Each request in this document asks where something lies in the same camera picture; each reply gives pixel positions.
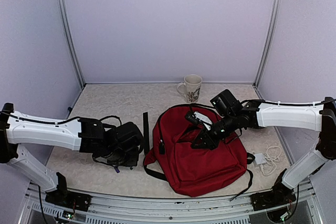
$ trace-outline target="red backpack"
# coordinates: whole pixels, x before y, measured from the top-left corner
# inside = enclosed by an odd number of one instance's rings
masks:
[[[144,169],[147,174],[166,180],[172,189],[182,195],[200,196],[221,189],[233,183],[246,171],[250,173],[248,188],[253,174],[247,169],[254,156],[247,154],[243,144],[234,132],[214,150],[192,149],[191,144],[201,131],[185,115],[197,111],[214,123],[221,117],[200,104],[176,105],[160,115],[153,129],[153,148],[149,150],[148,114],[144,113]],[[150,170],[147,165],[158,161],[164,174]]]

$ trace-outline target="mug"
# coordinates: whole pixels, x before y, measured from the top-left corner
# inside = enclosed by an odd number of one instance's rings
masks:
[[[200,89],[202,84],[202,77],[196,74],[189,74],[184,77],[184,82],[177,85],[177,92],[184,97],[188,103],[197,102],[200,97]]]

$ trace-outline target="table surface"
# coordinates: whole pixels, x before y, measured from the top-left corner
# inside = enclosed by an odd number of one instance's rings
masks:
[[[210,105],[209,100],[230,89],[239,100],[257,99],[251,85],[245,84],[203,84],[198,103]],[[152,129],[161,113],[167,108],[184,103],[184,99],[176,91],[176,83],[151,84],[88,84],[80,95],[70,117],[83,116],[88,118],[102,118],[106,115],[117,115],[122,122],[134,122],[142,131],[142,113],[148,111],[150,139]],[[106,123],[118,125],[114,119]],[[240,137],[246,151],[251,153],[265,152],[268,147],[281,142],[273,127],[262,130],[248,129]],[[66,178],[69,188],[75,188],[95,193],[149,198],[186,198],[188,196],[175,193],[168,182],[155,179],[147,175],[142,167],[144,154],[139,157],[138,166],[130,170],[119,167],[116,173],[113,167],[95,163],[91,154],[73,152],[69,149],[54,147],[48,161],[48,167],[61,172]],[[248,192],[270,189],[278,175],[289,162],[282,149],[277,169],[270,176],[265,177],[259,167],[248,165],[253,174],[253,185]],[[149,168],[161,170],[156,162]],[[235,195],[248,185],[249,175],[245,173],[231,185],[200,197],[215,197]]]

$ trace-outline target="table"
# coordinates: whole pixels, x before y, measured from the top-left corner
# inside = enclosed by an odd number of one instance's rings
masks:
[[[252,85],[248,84],[203,84],[199,96],[199,103],[210,105],[210,99],[230,89],[240,101],[258,99]],[[176,91],[176,83],[146,83],[146,84],[88,84],[80,95],[70,115],[89,118],[102,118],[106,115],[117,115],[122,122],[132,121],[142,131],[142,113],[149,113],[150,140],[152,129],[161,113],[167,108],[184,103],[184,99]],[[115,119],[106,123],[118,125]],[[262,130],[248,129],[240,137],[246,151],[251,153],[265,152],[270,146],[281,142],[274,128]],[[138,166],[130,170],[119,167],[116,173],[113,167],[95,163],[91,154],[73,152],[71,150],[54,147],[47,166],[61,172],[67,179],[68,187],[95,193],[120,195],[130,197],[149,198],[186,198],[188,196],[175,193],[168,182],[155,179],[147,175],[142,167],[144,154],[140,154]],[[265,177],[259,167],[253,164],[248,168],[253,172],[253,185],[247,192],[270,189],[278,175],[289,167],[288,159],[282,150],[277,169],[270,176]],[[160,171],[156,162],[149,168]],[[235,195],[247,188],[248,173],[237,179],[231,185],[200,197],[216,197]]]

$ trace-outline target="white wall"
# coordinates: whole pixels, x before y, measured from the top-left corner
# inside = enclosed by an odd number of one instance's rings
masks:
[[[65,0],[87,83],[254,81],[273,0]]]
[[[80,89],[57,0],[0,0],[0,109],[65,118]],[[29,146],[45,162],[50,147]],[[0,223],[15,223],[29,180],[0,164]]]
[[[336,0],[281,0],[260,90],[268,100],[311,102],[336,98]],[[313,147],[315,132],[281,129],[297,160]],[[312,176],[325,216],[335,223],[336,162]]]

